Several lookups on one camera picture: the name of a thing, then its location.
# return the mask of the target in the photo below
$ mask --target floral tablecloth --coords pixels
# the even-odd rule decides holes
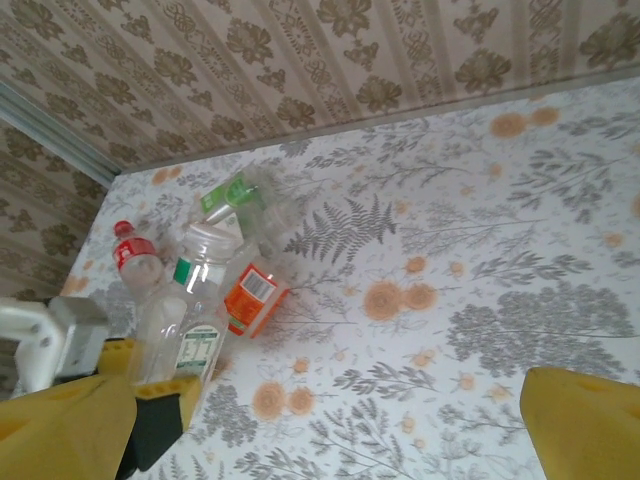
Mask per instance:
[[[171,263],[194,196],[250,162],[307,212],[289,300],[140,478],[544,478],[527,369],[640,381],[638,105],[632,79],[118,177],[65,286],[114,335],[115,221]]]

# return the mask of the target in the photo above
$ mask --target red bottle cap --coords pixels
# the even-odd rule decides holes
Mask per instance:
[[[120,220],[113,226],[113,232],[116,234],[116,237],[121,237],[122,235],[131,233],[133,230],[133,225],[126,220]]]

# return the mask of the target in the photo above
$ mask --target floral wallpaper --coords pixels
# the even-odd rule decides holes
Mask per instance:
[[[0,35],[2,80],[124,169],[637,66],[640,3],[7,0]]]
[[[105,189],[0,122],[0,296],[58,295]]]
[[[134,478],[543,480],[528,368],[640,384],[638,104],[636,78],[119,176],[65,287],[115,336],[135,328],[116,220],[171,270],[194,197],[242,165],[305,212],[287,301]]]

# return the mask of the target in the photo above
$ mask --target beige patterned wall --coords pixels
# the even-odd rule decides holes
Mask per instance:
[[[0,297],[60,293],[105,193],[0,121]]]
[[[4,80],[123,168],[639,63],[638,0],[5,0]]]

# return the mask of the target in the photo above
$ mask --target white floral surface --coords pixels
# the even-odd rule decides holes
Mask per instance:
[[[117,220],[169,253],[194,194],[249,162],[307,212],[289,300],[136,478],[543,479],[526,370],[640,381],[638,105],[634,79],[119,177],[65,286],[114,335]]]

